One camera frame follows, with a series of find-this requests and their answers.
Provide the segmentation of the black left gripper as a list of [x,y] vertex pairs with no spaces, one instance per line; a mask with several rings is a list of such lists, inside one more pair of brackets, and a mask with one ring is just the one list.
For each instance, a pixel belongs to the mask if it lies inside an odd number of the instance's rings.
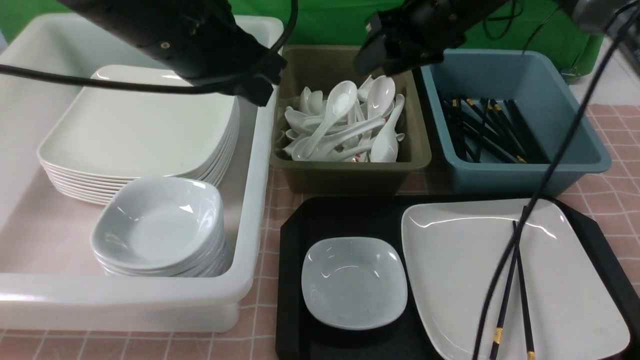
[[265,106],[288,62],[245,30],[198,32],[185,80],[192,85],[222,85],[222,94]]

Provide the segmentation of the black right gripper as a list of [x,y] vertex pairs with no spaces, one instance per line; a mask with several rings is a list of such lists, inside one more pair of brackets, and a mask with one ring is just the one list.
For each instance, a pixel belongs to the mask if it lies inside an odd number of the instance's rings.
[[462,46],[466,32],[500,7],[499,0],[405,0],[375,12],[365,23],[354,69],[359,75],[381,69],[395,76],[442,63],[445,50]]

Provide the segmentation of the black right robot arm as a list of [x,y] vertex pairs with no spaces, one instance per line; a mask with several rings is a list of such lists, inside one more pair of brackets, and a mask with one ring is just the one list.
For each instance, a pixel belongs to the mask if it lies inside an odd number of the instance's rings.
[[[381,69],[394,76],[444,61],[466,32],[505,4],[503,0],[406,0],[366,21],[366,39],[354,59],[360,75]],[[637,0],[558,0],[579,30],[608,36],[635,72],[639,71]]]

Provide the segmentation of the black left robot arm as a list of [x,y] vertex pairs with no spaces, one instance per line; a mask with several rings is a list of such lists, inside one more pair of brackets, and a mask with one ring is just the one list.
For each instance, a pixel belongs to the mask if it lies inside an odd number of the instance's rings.
[[135,91],[219,93],[268,104],[287,61],[240,25],[227,0],[62,0],[62,6],[137,48],[187,82]]

